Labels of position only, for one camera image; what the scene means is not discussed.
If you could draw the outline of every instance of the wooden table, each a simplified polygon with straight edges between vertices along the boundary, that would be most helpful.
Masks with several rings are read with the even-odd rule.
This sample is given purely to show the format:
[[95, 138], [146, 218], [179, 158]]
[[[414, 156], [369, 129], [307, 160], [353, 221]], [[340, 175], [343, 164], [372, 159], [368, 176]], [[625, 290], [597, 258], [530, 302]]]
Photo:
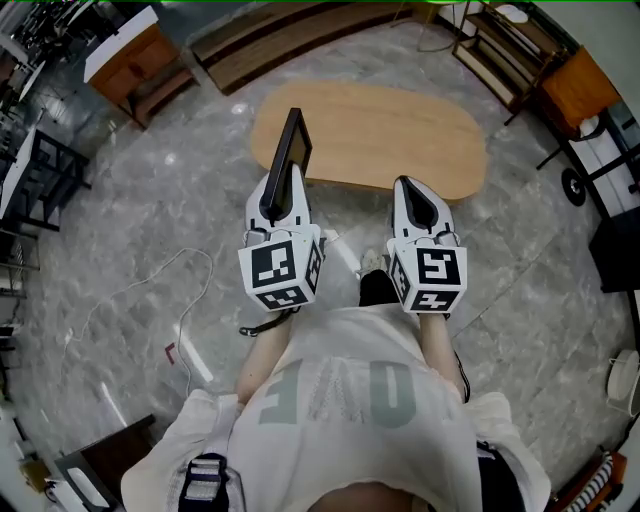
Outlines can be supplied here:
[[484, 133], [450, 101], [356, 83], [290, 82], [267, 97], [251, 133], [251, 152], [265, 169], [291, 107], [302, 109], [313, 144], [311, 181], [392, 189], [407, 175], [451, 202], [482, 188]]

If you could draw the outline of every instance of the white cable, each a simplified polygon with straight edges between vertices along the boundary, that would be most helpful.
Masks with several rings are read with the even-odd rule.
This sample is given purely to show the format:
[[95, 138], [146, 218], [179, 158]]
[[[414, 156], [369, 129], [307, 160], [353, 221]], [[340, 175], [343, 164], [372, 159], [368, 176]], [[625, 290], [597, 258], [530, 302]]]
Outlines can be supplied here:
[[209, 258], [209, 276], [207, 277], [207, 282], [205, 283], [204, 287], [202, 288], [202, 291], [200, 292], [200, 295], [198, 295], [193, 301], [191, 301], [191, 303], [187, 306], [187, 308], [182, 312], [182, 314], [180, 315], [180, 321], [178, 322], [178, 340], [176, 341], [176, 352], [178, 354], [178, 359], [180, 360], [180, 363], [182, 363], [182, 366], [184, 367], [184, 369], [187, 372], [186, 395], [187, 395], [187, 397], [189, 396], [189, 388], [191, 387], [191, 369], [189, 368], [189, 365], [186, 363], [186, 361], [182, 357], [182, 354], [180, 353], [180, 344], [181, 344], [181, 341], [182, 341], [182, 321], [184, 320], [184, 317], [187, 315], [187, 313], [191, 310], [191, 308], [193, 306], [195, 306], [196, 303], [202, 297], [204, 297], [205, 293], [207, 293], [207, 290], [209, 289], [209, 284], [211, 283], [211, 277], [213, 276], [213, 259], [211, 258], [211, 256], [209, 256], [206, 252], [201, 251], [200, 249], [193, 249], [191, 247], [185, 247], [183, 249], [180, 249], [173, 257], [171, 257], [166, 263], [163, 263], [162, 266], [158, 270], [156, 270], [153, 274], [151, 274], [146, 279], [143, 279], [142, 281], [137, 281], [137, 282], [135, 282], [133, 284], [130, 284], [126, 288], [123, 288], [122, 290], [118, 290], [117, 292], [112, 293], [106, 299], [100, 299], [98, 301], [98, 303], [91, 309], [91, 311], [89, 311], [89, 315], [87, 315], [87, 321], [82, 326], [82, 331], [80, 333], [80, 337], [79, 338], [71, 337], [64, 344], [64, 351], [62, 352], [62, 360], [60, 361], [60, 382], [62, 382], [62, 365], [64, 364], [64, 360], [65, 360], [65, 358], [67, 356], [67, 347], [69, 346], [69, 343], [71, 342], [71, 340], [82, 342], [82, 340], [84, 339], [84, 334], [85, 334], [86, 330], [89, 328], [89, 322], [91, 321], [91, 316], [93, 315], [93, 313], [102, 304], [105, 304], [107, 302], [111, 302], [116, 295], [120, 295], [121, 293], [128, 292], [129, 290], [131, 290], [132, 288], [135, 288], [136, 286], [143, 285], [143, 284], [148, 283], [149, 281], [155, 279], [165, 268], [167, 268], [169, 265], [171, 265], [171, 263], [173, 263], [183, 252], [187, 252], [187, 251], [195, 252], [197, 254], [202, 254], [203, 256], [206, 256], [207, 258]]

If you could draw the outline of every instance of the wooden cabinet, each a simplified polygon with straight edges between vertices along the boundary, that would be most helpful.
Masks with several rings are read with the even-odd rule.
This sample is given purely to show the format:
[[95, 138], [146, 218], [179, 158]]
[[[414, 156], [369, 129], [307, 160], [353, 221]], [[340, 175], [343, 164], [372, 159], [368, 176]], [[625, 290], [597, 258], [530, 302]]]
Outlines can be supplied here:
[[[129, 23], [135, 24], [138, 16]], [[94, 53], [108, 55], [114, 46], [117, 39], [110, 38]], [[105, 62], [88, 82], [142, 128], [147, 126], [149, 115], [161, 102], [193, 80], [193, 74], [180, 60], [180, 53], [156, 23], [136, 32], [110, 58], [99, 58]]]

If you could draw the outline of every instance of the wall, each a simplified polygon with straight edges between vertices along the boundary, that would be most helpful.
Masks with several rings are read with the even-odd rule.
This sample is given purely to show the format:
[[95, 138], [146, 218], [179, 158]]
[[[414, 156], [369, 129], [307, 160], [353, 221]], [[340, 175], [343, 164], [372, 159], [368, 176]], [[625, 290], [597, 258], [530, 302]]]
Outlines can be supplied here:
[[589, 53], [640, 121], [640, 7], [633, 2], [534, 2]]
[[0, 494], [16, 512], [43, 512], [47, 498], [25, 483], [11, 446], [15, 432], [0, 422]]

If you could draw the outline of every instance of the marble floor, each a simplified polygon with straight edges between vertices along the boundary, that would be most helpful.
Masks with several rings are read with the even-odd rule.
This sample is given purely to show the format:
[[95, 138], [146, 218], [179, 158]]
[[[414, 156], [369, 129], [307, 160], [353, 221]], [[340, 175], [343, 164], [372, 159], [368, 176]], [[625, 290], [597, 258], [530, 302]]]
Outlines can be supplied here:
[[[249, 152], [251, 126], [264, 97], [296, 78], [434, 94], [473, 115], [490, 161], [482, 191], [453, 208], [468, 248], [469, 288], [449, 320], [473, 393], [507, 395], [555, 487], [598, 444], [619, 438], [628, 419], [607, 407], [604, 389], [608, 358], [632, 343], [631, 320], [624, 297], [599, 289], [587, 247], [598, 215], [591, 203], [575, 208], [564, 197], [561, 158], [535, 170], [554, 149], [544, 126], [525, 112], [504, 127], [505, 108], [449, 52], [416, 53], [420, 30], [403, 23], [363, 31], [228, 97], [196, 70], [201, 85], [178, 96], [148, 130], [124, 126], [98, 149], [93, 189], [78, 192], [62, 212], [60, 233], [41, 236], [20, 368], [10, 371], [19, 418], [46, 460], [148, 413], [159, 435], [176, 416], [187, 377], [165, 347], [206, 280], [206, 258], [181, 256], [154, 282], [99, 306], [84, 338], [73, 338], [99, 299], [147, 277], [183, 247], [214, 262], [209, 290], [185, 320], [184, 341], [205, 366], [193, 367], [192, 387], [233, 388], [251, 344], [238, 327], [260, 317], [237, 259], [245, 201], [264, 172]], [[450, 40], [442, 27], [427, 30], [424, 46]], [[314, 185], [309, 195], [330, 244], [318, 301], [304, 314], [357, 303], [353, 261], [387, 240], [391, 207], [382, 192]]]

